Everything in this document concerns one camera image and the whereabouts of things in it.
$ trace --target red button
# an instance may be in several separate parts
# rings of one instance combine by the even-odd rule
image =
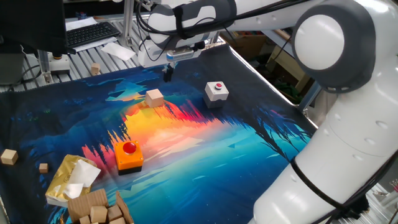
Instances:
[[[135,153],[136,150],[137,150],[137,146],[132,142],[128,142],[123,145],[123,151],[126,154],[133,154],[133,153]]]

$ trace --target black cable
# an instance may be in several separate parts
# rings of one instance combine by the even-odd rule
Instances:
[[[35,66],[33,66],[33,67],[30,67],[28,70],[26,70],[26,71],[24,71],[24,73],[22,73],[22,76],[21,77],[23,77],[24,75],[26,75],[26,73],[28,73],[29,71],[31,71],[33,68],[37,68],[37,67],[39,67],[40,65],[35,65]],[[0,84],[0,86],[10,86],[10,85],[14,85],[14,84],[7,84],[7,85],[5,85],[5,84]]]
[[[11,84],[11,85],[7,85],[7,86],[9,86],[9,89],[8,89],[7,91],[11,91],[12,88],[14,88],[15,86],[18,86],[18,85],[21,85],[21,84],[24,84],[24,83],[33,81],[33,80],[35,80],[37,77],[39,77],[39,76],[42,74],[42,71],[41,71],[41,70],[39,70],[39,72],[37,72],[37,74],[36,74],[35,77],[33,77],[33,78],[28,78],[28,79],[25,79],[25,80],[23,79],[23,76],[24,76],[27,72],[29,72],[29,71],[31,71],[33,68],[37,68],[37,67],[39,67],[39,66],[40,66],[40,65],[35,65],[35,66],[33,66],[33,67],[30,67],[28,70],[26,70],[26,71],[22,74],[22,78],[21,78],[20,80],[18,80],[18,82],[15,82],[14,84]]]
[[[366,194],[366,192],[370,191],[372,187],[375,186],[385,176],[385,174],[392,167],[397,158],[398,158],[398,151],[396,151],[396,153],[394,153],[394,155],[392,155],[392,157],[386,163],[384,163],[384,165],[380,167],[380,169],[377,170],[377,172],[373,174],[372,177],[359,190],[357,190],[356,193],[353,194],[353,196],[351,196],[343,205],[345,207],[349,207],[360,197]],[[331,221],[334,220],[335,217],[337,217],[338,214],[339,211],[334,209],[333,211],[327,213],[326,215],[324,215],[323,217],[319,218],[317,221],[311,224],[318,224],[327,219],[328,217],[330,217],[328,220],[328,223],[330,223]]]
[[[226,29],[226,27],[224,26],[225,31],[228,33],[229,37],[233,40],[233,42],[235,43],[236,46],[238,46],[237,41],[235,40],[235,38],[232,36],[232,34],[228,31],[228,29]]]
[[[202,19],[200,19],[198,22],[196,22],[196,23],[194,24],[194,26],[198,25],[200,22],[203,22],[203,21],[206,20],[206,19],[213,19],[213,20],[214,20],[215,18],[213,18],[213,17],[205,17],[205,18],[202,18]],[[173,37],[169,37],[169,41],[168,41],[168,42],[166,43],[166,45],[164,46],[162,52],[161,52],[160,55],[154,60],[154,59],[152,59],[152,58],[150,57],[149,52],[148,52],[148,50],[147,50],[147,47],[145,46],[145,40],[150,40],[150,37],[148,36],[148,37],[146,37],[145,40],[143,40],[143,39],[142,39],[142,36],[141,36],[140,27],[138,27],[138,33],[139,33],[139,37],[140,37],[140,39],[141,39],[141,44],[139,45],[138,49],[141,50],[141,47],[144,46],[144,49],[145,49],[145,51],[146,51],[146,53],[147,53],[147,55],[148,55],[149,60],[151,60],[151,61],[153,61],[153,62],[156,62],[158,59],[160,59],[160,57],[162,56],[162,54],[163,54],[164,51],[166,50],[168,44],[169,44],[170,41],[173,39]]]
[[[289,41],[291,40],[291,38],[292,38],[292,36],[290,36],[290,37],[286,40],[285,44],[284,44],[284,45],[282,46],[282,48],[280,49],[279,53],[275,56],[275,58],[273,58],[274,61],[276,61],[276,59],[280,56],[280,54],[282,53],[282,51],[283,51],[284,48],[286,47],[287,43],[289,43]]]
[[[198,26],[191,26],[189,28],[184,28],[183,31],[187,35],[197,35],[198,33],[201,33],[201,32],[209,32],[212,29],[218,29],[220,26],[222,27],[223,25],[225,25],[228,22],[233,22],[233,21],[240,20],[240,19],[247,19],[250,17],[258,16],[258,15],[267,14],[269,12],[284,9],[286,7],[294,6],[296,4],[300,4],[303,2],[307,2],[307,1],[309,1],[309,0],[295,0],[295,1],[294,0],[282,0],[282,1],[275,2],[270,5],[264,6],[262,8],[255,9],[253,11],[246,12],[241,15],[222,20],[222,21],[212,21],[212,22],[200,24]],[[142,7],[142,0],[139,4],[139,10],[137,11],[136,16],[137,16],[138,23],[143,28],[143,30],[145,30],[147,32],[163,34],[163,35],[178,35],[176,30],[159,31],[159,30],[156,30],[153,27],[151,27],[147,22],[145,22],[143,20],[143,18],[141,16],[141,7]]]
[[[161,52],[161,53],[159,54],[159,56],[154,60],[154,59],[152,59],[152,58],[150,57],[149,52],[148,52],[148,50],[147,50],[147,47],[145,46],[144,40],[142,39],[140,27],[138,27],[138,33],[139,33],[139,38],[141,39],[141,42],[142,42],[141,44],[144,46],[144,49],[145,49],[145,51],[146,51],[146,53],[147,53],[147,55],[148,55],[149,60],[151,60],[151,61],[153,61],[153,62],[156,62],[158,59],[160,59],[160,57],[162,56],[162,54],[163,54],[164,51],[166,50],[166,47],[168,46],[168,44],[169,44],[170,41],[172,40],[172,38],[169,37],[169,41],[168,41],[168,42],[166,43],[166,45],[164,46],[162,52]]]

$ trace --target keyboard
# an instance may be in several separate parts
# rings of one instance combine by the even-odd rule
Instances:
[[[108,22],[100,22],[90,26],[67,31],[68,46],[71,48],[116,37],[120,32]]]

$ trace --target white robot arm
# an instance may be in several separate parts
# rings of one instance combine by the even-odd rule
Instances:
[[[174,10],[157,6],[147,23],[151,29],[141,24],[150,40],[139,60],[153,66],[197,57],[195,43],[224,28],[295,25],[299,65],[325,91],[340,96],[309,144],[256,201],[251,223],[314,223],[344,210],[397,155],[397,24],[392,0],[201,0]]]

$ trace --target colorful mat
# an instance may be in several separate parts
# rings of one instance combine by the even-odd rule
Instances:
[[[227,45],[178,64],[164,83],[162,67],[133,68],[0,95],[0,151],[14,149],[14,166],[0,164],[0,195],[13,224],[59,223],[67,209],[47,205],[45,191],[67,154],[95,161],[93,190],[118,190],[136,224],[247,223],[256,199],[315,128]],[[207,82],[230,94],[209,110]],[[158,88],[165,105],[148,108]],[[113,143],[141,143],[142,172],[117,175]],[[50,172],[39,174],[39,164]]]

